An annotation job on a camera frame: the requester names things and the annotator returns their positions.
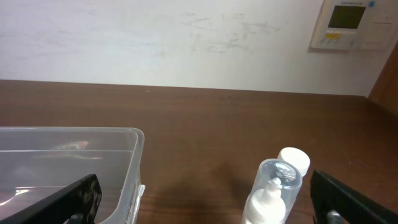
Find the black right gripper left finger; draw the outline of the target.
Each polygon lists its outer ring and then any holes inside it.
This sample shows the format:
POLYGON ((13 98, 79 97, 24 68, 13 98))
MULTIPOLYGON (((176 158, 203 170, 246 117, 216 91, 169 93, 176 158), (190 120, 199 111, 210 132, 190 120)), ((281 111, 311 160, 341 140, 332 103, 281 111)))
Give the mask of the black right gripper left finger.
POLYGON ((1 220, 1 224, 94 224, 102 191, 95 174, 1 220))

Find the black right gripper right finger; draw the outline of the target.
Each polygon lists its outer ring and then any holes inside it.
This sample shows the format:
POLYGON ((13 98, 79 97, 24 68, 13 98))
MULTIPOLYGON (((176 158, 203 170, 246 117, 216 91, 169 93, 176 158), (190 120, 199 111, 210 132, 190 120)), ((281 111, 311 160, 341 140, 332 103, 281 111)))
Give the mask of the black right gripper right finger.
POLYGON ((334 177, 315 170, 310 180, 316 224, 396 224, 397 214, 365 197, 334 177))

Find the dark bottle white cap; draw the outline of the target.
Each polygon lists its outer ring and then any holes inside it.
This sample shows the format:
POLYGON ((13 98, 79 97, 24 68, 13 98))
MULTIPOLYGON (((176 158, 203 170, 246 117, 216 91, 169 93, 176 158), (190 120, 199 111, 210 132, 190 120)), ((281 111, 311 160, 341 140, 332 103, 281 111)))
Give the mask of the dark bottle white cap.
POLYGON ((292 164, 302 175, 306 176, 310 167, 309 156, 295 147, 285 147, 279 151, 278 159, 292 164))

